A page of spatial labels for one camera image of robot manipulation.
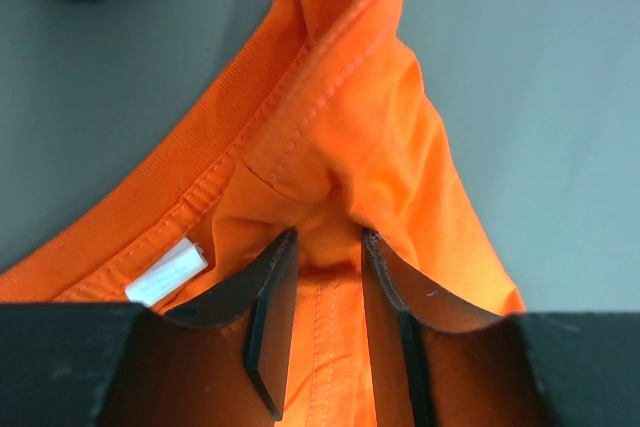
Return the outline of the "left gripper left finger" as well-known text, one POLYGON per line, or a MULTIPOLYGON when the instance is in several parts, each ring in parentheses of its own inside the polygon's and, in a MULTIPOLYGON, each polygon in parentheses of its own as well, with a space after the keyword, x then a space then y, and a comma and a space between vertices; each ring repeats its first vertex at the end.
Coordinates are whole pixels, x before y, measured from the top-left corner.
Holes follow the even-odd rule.
POLYGON ((167 316, 191 327, 240 329, 240 372, 269 419, 280 421, 298 282, 298 239, 283 232, 250 264, 167 316))

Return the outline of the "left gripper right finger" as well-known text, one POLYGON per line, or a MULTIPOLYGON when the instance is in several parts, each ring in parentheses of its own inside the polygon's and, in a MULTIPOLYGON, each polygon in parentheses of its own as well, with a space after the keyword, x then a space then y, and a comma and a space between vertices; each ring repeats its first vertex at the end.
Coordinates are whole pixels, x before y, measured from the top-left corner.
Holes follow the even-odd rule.
POLYGON ((468 332, 499 316, 432 281, 368 228, 361 267, 377 424, 437 426, 425 334, 468 332))

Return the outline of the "orange t shirt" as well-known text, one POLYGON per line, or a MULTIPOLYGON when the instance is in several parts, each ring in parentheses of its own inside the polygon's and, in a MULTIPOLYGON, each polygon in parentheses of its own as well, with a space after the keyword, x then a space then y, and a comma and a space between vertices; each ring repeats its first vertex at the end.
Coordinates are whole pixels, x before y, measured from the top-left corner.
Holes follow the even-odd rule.
POLYGON ((104 200, 1 277, 5 301, 118 301, 179 240, 204 270, 164 313, 298 233, 283 424, 375 422, 360 238, 489 312, 523 301, 471 205, 414 53, 403 0, 273 0, 169 136, 104 200))

